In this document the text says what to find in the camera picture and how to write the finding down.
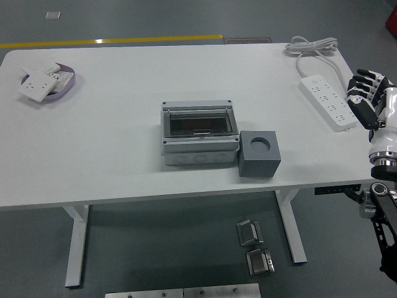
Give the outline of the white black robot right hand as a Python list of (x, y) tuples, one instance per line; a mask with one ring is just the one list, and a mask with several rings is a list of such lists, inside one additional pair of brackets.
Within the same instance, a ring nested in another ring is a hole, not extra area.
[(358, 69), (347, 87), (347, 103), (369, 131), (369, 157), (395, 155), (396, 85), (383, 74)]

